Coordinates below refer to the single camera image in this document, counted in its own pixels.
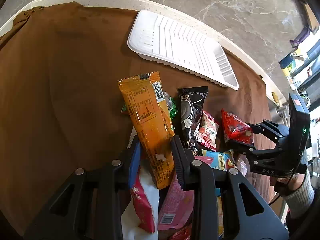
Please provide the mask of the right hand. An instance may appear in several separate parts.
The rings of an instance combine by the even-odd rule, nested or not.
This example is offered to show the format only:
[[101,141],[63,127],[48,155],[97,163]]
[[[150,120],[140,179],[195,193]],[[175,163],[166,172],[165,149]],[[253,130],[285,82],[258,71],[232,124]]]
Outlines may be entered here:
[[277,182],[282,184],[287,184],[290,191],[297,190],[303,183],[305,178],[304,174],[293,173],[285,178],[270,178],[270,185],[275,186]]

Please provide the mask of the grey right sleeve forearm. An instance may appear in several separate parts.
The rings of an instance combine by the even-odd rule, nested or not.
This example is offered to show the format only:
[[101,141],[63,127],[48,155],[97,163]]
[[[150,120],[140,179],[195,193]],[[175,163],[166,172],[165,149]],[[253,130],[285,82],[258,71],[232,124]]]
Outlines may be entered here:
[[295,179],[289,187],[289,194],[283,196],[289,206],[290,216],[293,219],[301,217],[307,212],[315,197],[315,191],[307,170],[304,176],[295,174]]

